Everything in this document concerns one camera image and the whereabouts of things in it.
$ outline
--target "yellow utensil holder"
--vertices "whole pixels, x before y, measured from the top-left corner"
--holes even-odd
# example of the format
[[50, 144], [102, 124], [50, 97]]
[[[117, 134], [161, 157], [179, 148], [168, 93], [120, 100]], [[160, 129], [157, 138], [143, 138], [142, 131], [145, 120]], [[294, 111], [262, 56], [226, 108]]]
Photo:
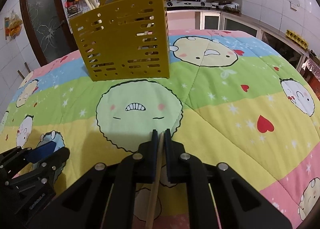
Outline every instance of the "yellow utensil holder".
[[70, 20], [93, 81], [169, 78], [165, 0], [113, 0]]

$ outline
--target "colorful quilt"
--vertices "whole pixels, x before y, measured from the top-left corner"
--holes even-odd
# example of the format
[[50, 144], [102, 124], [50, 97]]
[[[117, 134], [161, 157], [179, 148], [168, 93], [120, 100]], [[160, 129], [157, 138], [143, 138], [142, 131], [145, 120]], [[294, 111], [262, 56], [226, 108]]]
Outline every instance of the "colorful quilt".
[[[170, 78], [93, 82], [78, 51], [31, 72], [0, 125], [0, 152], [50, 141], [70, 149], [63, 192], [98, 162], [112, 165], [153, 129], [202, 162], [228, 163], [296, 228], [320, 195], [320, 103], [276, 51], [240, 31], [170, 33]], [[144, 228], [150, 185], [137, 189]], [[163, 163], [154, 228], [187, 228], [184, 184]]]

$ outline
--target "screw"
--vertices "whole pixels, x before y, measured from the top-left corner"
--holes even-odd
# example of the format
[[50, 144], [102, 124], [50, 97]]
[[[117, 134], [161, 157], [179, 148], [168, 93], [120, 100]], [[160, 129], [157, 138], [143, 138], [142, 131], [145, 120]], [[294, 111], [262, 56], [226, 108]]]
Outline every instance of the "screw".
[[188, 160], [188, 159], [190, 159], [190, 154], [188, 154], [188, 153], [182, 153], [181, 155], [180, 155], [180, 158], [182, 159], [182, 160]]
[[102, 171], [102, 170], [104, 170], [105, 167], [106, 167], [105, 164], [103, 164], [103, 163], [97, 163], [94, 168], [95, 168], [97, 171]]
[[229, 166], [226, 163], [219, 163], [218, 168], [222, 171], [225, 171], [229, 168]]
[[132, 158], [134, 160], [141, 160], [143, 158], [143, 155], [141, 153], [135, 153], [132, 155]]

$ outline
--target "plastic bag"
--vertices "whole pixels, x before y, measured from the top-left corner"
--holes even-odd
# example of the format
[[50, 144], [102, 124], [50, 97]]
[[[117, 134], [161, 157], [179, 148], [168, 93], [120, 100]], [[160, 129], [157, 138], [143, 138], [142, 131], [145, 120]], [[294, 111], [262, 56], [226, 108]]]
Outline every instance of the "plastic bag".
[[20, 34], [21, 31], [22, 20], [19, 18], [17, 14], [13, 11], [9, 17], [9, 35], [10, 37], [14, 37]]

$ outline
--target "gas stove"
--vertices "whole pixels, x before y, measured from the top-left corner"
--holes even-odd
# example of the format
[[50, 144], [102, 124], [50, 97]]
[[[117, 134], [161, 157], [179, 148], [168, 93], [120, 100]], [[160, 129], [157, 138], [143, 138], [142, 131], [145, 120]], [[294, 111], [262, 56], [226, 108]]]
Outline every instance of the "gas stove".
[[195, 2], [195, 1], [167, 1], [165, 2], [167, 10], [179, 10], [179, 9], [210, 9], [212, 8], [211, 3], [207, 2]]

